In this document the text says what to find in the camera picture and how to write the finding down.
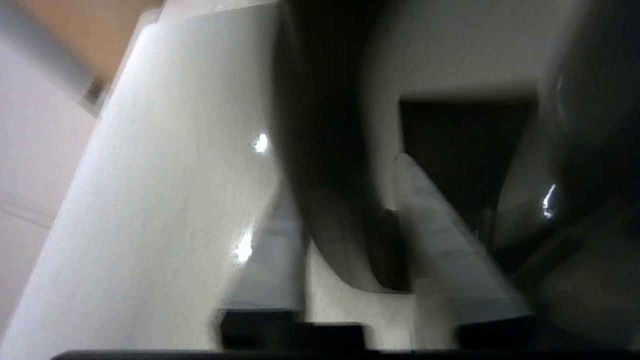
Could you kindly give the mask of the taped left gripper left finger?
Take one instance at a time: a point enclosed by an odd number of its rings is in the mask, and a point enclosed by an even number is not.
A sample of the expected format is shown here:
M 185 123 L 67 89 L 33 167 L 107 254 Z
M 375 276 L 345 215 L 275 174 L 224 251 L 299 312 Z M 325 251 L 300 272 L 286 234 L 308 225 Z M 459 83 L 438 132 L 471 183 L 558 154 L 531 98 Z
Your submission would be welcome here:
M 226 351 L 365 351 L 358 323 L 308 322 L 306 260 L 309 241 L 290 188 L 278 187 L 252 235 L 217 320 Z

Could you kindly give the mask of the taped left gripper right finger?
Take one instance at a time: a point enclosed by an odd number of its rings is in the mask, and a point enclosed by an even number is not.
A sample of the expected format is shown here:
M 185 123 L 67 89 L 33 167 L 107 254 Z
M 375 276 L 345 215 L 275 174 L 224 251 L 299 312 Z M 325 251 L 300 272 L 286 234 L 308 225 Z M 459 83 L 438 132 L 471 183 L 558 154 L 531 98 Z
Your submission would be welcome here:
M 534 312 L 413 157 L 393 160 L 392 193 L 410 260 L 434 283 L 450 336 L 465 350 L 524 350 Z

